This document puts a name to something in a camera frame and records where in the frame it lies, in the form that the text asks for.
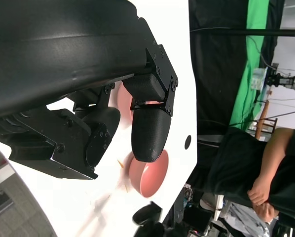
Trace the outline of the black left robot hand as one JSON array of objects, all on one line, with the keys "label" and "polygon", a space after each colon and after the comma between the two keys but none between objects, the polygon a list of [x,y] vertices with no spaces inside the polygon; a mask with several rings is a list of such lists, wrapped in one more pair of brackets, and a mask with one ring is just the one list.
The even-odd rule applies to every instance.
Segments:
[{"label": "black left robot hand", "polygon": [[134,157],[165,146],[178,78],[164,47],[127,0],[0,0],[0,142],[10,160],[45,174],[96,179],[132,96]]}]

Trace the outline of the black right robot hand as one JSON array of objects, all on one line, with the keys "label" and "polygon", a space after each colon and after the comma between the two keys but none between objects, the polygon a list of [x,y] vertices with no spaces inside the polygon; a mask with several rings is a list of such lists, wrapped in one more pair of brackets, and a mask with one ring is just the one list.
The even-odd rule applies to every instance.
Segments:
[{"label": "black right robot hand", "polygon": [[176,237],[174,211],[170,210],[163,222],[160,222],[162,208],[151,201],[139,209],[132,217],[138,226],[134,237]]}]

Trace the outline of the person right hand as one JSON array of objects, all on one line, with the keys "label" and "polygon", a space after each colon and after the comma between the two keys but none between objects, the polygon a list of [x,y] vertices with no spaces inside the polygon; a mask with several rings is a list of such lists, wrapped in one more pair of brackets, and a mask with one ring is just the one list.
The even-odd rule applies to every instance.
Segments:
[{"label": "person right hand", "polygon": [[248,191],[248,197],[253,205],[261,205],[269,198],[269,189],[251,189]]}]

